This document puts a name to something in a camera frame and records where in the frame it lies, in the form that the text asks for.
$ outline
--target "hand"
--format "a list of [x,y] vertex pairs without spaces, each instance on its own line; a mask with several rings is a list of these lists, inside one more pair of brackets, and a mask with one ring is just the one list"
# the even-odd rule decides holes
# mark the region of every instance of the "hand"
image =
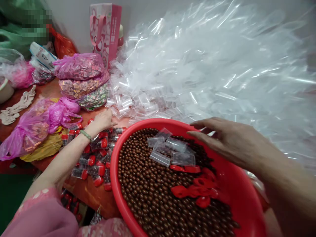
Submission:
[[112,122],[112,110],[107,109],[95,116],[94,121],[87,126],[86,132],[91,137],[95,137],[103,130],[115,125],[117,125],[117,123]]
[[190,124],[201,132],[189,131],[189,135],[206,143],[209,148],[222,155],[228,161],[246,169],[255,175],[266,170],[264,166],[276,165],[285,155],[252,126],[227,121],[221,118],[209,118]]

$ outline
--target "red plastic basin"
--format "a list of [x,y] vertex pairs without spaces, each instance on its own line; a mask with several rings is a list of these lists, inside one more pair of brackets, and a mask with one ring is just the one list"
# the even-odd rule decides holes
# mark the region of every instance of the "red plastic basin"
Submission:
[[[186,134],[187,131],[196,131],[188,124],[164,118],[152,118],[140,121],[130,126],[118,139],[115,144],[111,158],[111,185],[115,201],[118,209],[122,214],[127,226],[134,236],[147,236],[143,229],[134,218],[126,201],[121,193],[121,187],[118,179],[118,160],[119,152],[123,143],[134,132],[143,128],[156,128],[161,130],[167,128],[176,136],[191,138]],[[263,218],[263,212],[259,198],[255,192],[253,185],[243,170],[234,164],[226,161],[213,150],[208,148],[204,143],[196,141],[196,143],[204,146],[208,156],[214,159],[212,165],[225,176],[225,185],[227,193],[230,196],[230,206],[233,219],[237,221],[241,228],[235,229],[237,237],[265,237],[266,230]]]

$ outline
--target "pink floral clothing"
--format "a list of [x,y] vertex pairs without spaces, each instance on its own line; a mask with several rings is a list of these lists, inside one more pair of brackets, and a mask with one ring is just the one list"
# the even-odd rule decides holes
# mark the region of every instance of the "pink floral clothing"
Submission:
[[43,189],[21,204],[1,237],[120,237],[132,236],[119,218],[102,219],[96,225],[78,229],[75,216],[65,209],[55,188]]

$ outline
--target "yellow bag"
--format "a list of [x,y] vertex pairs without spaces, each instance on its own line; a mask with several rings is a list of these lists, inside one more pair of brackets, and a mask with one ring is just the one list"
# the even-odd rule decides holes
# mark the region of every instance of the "yellow bag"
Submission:
[[26,162],[32,162],[34,160],[42,160],[56,154],[63,144],[62,135],[66,134],[66,131],[62,129],[63,128],[59,126],[56,132],[47,136],[47,139],[43,141],[43,143],[32,153],[21,156],[20,159]]

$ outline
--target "person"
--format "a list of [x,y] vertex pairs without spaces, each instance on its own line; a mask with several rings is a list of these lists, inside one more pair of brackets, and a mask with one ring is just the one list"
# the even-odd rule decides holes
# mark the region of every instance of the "person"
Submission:
[[[116,125],[112,112],[99,113],[85,131],[91,136]],[[206,143],[228,161],[254,173],[264,184],[284,236],[316,236],[315,178],[288,159],[251,126],[210,118],[191,124],[188,135]],[[13,221],[3,233],[11,236],[132,236],[121,219],[102,220],[78,229],[72,213],[60,203],[62,185],[89,139],[80,134],[31,185]]]

